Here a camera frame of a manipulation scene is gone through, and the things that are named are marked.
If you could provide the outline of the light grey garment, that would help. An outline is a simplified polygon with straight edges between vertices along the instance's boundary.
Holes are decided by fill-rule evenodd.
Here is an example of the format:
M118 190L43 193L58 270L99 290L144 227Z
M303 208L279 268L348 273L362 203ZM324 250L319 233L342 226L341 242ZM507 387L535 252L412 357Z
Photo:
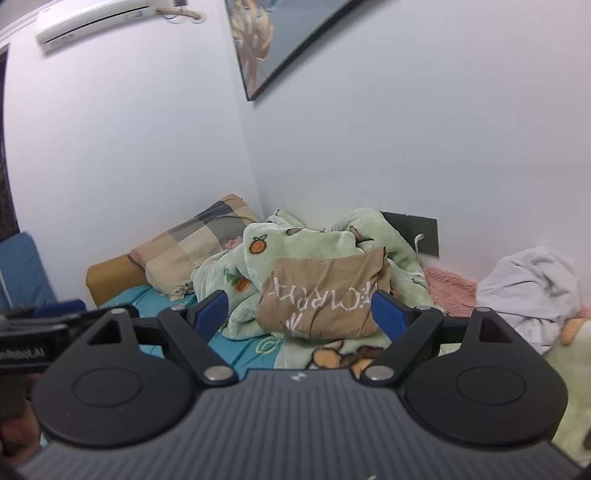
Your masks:
M579 282L571 263L534 247L502 258L477 284L476 305L495 310L544 355L581 311Z

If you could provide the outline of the blue covered chair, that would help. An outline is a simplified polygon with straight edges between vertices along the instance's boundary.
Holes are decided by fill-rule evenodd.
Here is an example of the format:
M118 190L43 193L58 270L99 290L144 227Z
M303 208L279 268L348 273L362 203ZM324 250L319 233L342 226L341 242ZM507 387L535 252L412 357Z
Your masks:
M1 243L1 310L54 303L55 293L33 238L21 232Z

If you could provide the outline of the pink fuzzy blanket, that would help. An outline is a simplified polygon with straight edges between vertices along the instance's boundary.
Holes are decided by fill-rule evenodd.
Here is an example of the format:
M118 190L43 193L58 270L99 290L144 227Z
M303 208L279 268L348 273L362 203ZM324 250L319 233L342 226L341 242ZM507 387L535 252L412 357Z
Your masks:
M501 262L478 283L436 267L425 274L434 302L454 315L489 306L498 308L513 326L590 317L590 308L581 304L576 277L565 268Z

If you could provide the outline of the tan brown t-shirt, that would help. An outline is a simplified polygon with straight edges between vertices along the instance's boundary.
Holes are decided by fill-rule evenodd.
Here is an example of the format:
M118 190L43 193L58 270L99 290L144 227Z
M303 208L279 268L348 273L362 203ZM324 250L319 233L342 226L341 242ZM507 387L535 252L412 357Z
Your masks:
M375 335L372 296L391 290L386 251L329 259L280 258L263 283L256 321L267 332L304 340Z

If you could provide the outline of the white air conditioner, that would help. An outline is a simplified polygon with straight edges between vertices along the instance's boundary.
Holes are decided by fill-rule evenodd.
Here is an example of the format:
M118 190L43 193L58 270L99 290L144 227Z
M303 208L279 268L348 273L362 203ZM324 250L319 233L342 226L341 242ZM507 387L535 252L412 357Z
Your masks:
M35 21L35 39L45 52L130 22L150 18L185 17L202 23L204 12L184 3L149 0L57 1L41 10Z

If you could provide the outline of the black wall panel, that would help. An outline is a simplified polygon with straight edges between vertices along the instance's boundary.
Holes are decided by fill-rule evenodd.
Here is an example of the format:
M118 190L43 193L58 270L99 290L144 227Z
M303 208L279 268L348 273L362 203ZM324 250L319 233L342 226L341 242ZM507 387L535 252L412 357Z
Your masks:
M414 248L417 255L440 257L437 219L393 212L384 212L383 215Z

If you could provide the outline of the plaid beige grey pillow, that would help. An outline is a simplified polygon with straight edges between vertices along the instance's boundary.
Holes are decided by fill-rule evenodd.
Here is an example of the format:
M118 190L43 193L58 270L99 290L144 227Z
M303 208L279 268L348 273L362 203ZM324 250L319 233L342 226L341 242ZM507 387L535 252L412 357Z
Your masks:
M190 277L205 260L242 239L259 222L249 205L229 194L183 223L135 247L130 261L143 269L149 285L168 297L182 297Z

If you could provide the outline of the leaf wall painting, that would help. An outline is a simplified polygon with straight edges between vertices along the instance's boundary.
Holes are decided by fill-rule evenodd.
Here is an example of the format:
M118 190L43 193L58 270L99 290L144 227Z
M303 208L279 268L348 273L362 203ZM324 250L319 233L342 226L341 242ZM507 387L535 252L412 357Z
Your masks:
M246 99L259 98L305 49L359 5L346 0L226 1Z

